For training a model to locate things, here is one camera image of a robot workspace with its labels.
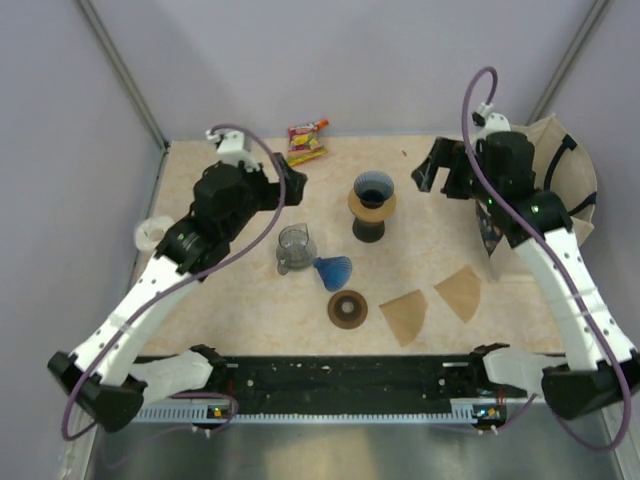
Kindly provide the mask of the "brown paper coffee filter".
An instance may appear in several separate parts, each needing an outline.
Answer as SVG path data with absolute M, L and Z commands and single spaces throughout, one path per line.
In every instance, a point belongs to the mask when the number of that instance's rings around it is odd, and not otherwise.
M 396 341 L 401 347 L 412 343 L 420 333 L 427 311 L 421 290 L 414 290 L 379 305 Z

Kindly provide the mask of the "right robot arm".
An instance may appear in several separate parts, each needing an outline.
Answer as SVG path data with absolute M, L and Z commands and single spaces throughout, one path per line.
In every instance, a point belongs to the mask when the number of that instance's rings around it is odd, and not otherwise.
M 638 392 L 639 350 L 599 293 L 562 200 L 536 186 L 534 153 L 524 134 L 502 131 L 478 140 L 471 162 L 463 142 L 439 137 L 411 177 L 428 192 L 446 168 L 442 193 L 485 207 L 538 283 L 564 342 L 561 360 L 508 348 L 490 353 L 467 370 L 469 388 L 481 396 L 502 384 L 536 392 L 573 420 Z

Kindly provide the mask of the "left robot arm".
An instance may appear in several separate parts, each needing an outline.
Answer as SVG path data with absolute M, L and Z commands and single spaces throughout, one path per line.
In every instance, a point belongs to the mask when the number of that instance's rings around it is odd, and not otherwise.
M 219 161 L 193 187 L 188 214 L 173 224 L 134 287 L 107 320 L 72 352 L 57 352 L 47 367 L 69 396 L 108 433 L 127 426 L 156 401 L 195 391 L 216 396 L 226 387 L 221 357 L 205 345 L 141 363 L 139 353 L 175 306 L 208 276 L 235 260 L 230 245 L 258 212 L 279 215 L 301 203 L 308 181 L 284 157 L 262 165 Z

